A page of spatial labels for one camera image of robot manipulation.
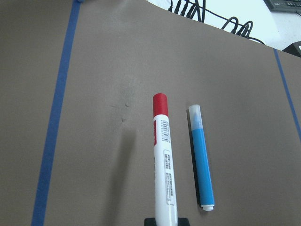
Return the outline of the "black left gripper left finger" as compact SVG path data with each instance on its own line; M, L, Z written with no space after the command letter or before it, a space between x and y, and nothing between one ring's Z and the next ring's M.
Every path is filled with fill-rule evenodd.
M145 218L144 219L144 226L156 226L155 218Z

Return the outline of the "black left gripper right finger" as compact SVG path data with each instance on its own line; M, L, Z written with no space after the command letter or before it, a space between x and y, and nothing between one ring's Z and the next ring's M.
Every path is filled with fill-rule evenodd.
M178 226L190 226L190 222L187 218L178 218Z

